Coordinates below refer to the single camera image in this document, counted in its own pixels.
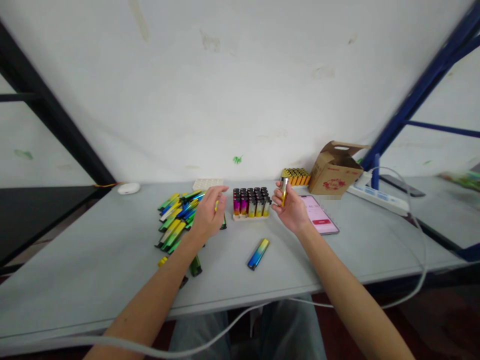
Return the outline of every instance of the jeans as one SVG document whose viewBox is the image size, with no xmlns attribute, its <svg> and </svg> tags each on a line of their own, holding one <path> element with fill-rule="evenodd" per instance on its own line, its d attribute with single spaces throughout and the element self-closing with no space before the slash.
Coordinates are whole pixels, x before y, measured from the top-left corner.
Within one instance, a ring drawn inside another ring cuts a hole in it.
<svg viewBox="0 0 480 360">
<path fill-rule="evenodd" d="M 299 299 L 312 301 L 310 295 Z M 199 347 L 228 325 L 226 311 L 177 320 L 168 350 L 183 351 Z M 327 359 L 313 305 L 292 300 L 272 302 L 263 307 L 260 329 L 258 353 L 262 360 Z M 211 347 L 183 359 L 230 359 L 229 334 Z"/>
</svg>

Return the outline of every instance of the wall stain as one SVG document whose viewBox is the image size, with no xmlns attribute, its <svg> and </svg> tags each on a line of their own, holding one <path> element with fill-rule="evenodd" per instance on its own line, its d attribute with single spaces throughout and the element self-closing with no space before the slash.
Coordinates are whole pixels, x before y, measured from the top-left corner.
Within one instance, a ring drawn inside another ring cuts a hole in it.
<svg viewBox="0 0 480 360">
<path fill-rule="evenodd" d="M 356 42 L 357 39 L 358 39 L 358 37 L 359 37 L 358 32 L 353 33 L 353 34 L 350 36 L 350 40 L 348 40 L 348 45 L 351 45 L 351 44 L 353 44 L 354 42 Z"/>
<path fill-rule="evenodd" d="M 150 30 L 147 22 L 145 21 L 144 13 L 142 12 L 142 8 L 140 7 L 139 0 L 128 0 L 128 5 L 130 6 L 130 12 L 135 19 L 138 30 L 140 30 L 140 35 L 147 43 L 150 38 Z"/>
<path fill-rule="evenodd" d="M 200 29 L 200 35 L 201 35 L 201 43 L 203 44 L 203 48 L 205 50 L 210 51 L 212 53 L 219 53 L 220 52 L 220 38 L 219 37 L 210 36 L 206 32 L 203 32 L 202 29 Z"/>
<path fill-rule="evenodd" d="M 335 77 L 335 66 L 320 66 L 311 71 L 311 78 L 317 79 L 333 79 Z"/>
<path fill-rule="evenodd" d="M 69 170 L 72 170 L 73 167 L 72 165 L 70 164 L 63 164 L 63 165 L 57 165 L 55 166 L 58 170 L 62 170 L 62 171 L 69 171 Z"/>
<path fill-rule="evenodd" d="M 242 162 L 242 157 L 243 157 L 243 155 L 240 156 L 240 157 L 235 156 L 235 157 L 233 158 L 233 163 L 234 163 L 235 165 L 239 165 L 239 164 Z"/>
<path fill-rule="evenodd" d="M 284 128 L 284 127 L 281 127 L 280 129 L 278 129 L 277 131 L 275 131 L 273 133 L 273 135 L 276 137 L 276 138 L 286 138 L 287 135 L 288 135 L 288 132 L 287 132 L 287 129 Z"/>
<path fill-rule="evenodd" d="M 23 151 L 19 149 L 13 150 L 13 153 L 18 156 L 19 158 L 25 159 L 25 160 L 33 160 L 34 157 L 30 151 Z"/>
</svg>

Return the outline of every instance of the white mouse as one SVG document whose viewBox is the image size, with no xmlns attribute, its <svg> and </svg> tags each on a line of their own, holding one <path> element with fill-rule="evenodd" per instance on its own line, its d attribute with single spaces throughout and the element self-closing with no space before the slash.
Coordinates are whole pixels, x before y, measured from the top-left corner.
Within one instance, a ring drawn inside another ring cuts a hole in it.
<svg viewBox="0 0 480 360">
<path fill-rule="evenodd" d="M 120 186 L 117 191 L 120 195 L 129 195 L 138 193 L 139 190 L 140 184 L 138 182 L 129 182 Z"/>
</svg>

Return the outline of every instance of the floor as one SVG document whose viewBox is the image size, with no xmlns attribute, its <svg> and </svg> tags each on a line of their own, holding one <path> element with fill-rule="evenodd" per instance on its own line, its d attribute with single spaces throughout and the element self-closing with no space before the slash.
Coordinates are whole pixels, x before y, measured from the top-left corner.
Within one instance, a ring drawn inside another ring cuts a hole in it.
<svg viewBox="0 0 480 360">
<path fill-rule="evenodd" d="M 0 284 L 4 280 L 5 277 L 0 277 Z M 319 303 L 328 301 L 323 293 L 312 298 Z M 335 310 L 325 307 L 315 309 L 328 360 L 365 359 Z M 240 311 L 230 311 L 229 319 L 234 319 Z M 385 313 L 416 359 L 480 359 L 480 285 L 425 290 L 408 302 L 387 309 Z M 165 323 L 153 346 L 167 350 L 174 327 L 174 321 Z M 233 359 L 244 359 L 247 354 L 252 360 L 256 358 L 252 356 L 252 351 L 258 339 L 250 339 L 249 331 L 248 316 L 244 316 L 230 331 Z M 80 360 L 87 351 L 87 347 L 77 347 L 5 359 Z"/>
</svg>

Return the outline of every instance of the metal shelf frame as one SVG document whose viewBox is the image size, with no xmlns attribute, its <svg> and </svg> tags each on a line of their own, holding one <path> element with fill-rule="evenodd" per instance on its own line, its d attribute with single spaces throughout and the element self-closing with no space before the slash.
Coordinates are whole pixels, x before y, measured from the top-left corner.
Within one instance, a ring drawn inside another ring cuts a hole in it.
<svg viewBox="0 0 480 360">
<path fill-rule="evenodd" d="M 366 171 L 379 166 L 380 157 L 406 125 L 480 138 L 480 131 L 411 121 L 425 99 L 432 93 L 452 66 L 480 46 L 479 31 L 480 0 L 477 0 L 433 58 L 430 65 L 418 79 L 410 93 L 403 100 L 398 110 L 363 158 L 361 165 Z M 374 170 L 372 187 L 375 189 L 378 189 L 378 177 L 378 170 Z"/>
<path fill-rule="evenodd" d="M 24 102 L 98 185 L 116 183 L 68 113 L 0 22 L 0 74 L 16 91 L 0 103 Z"/>
</svg>

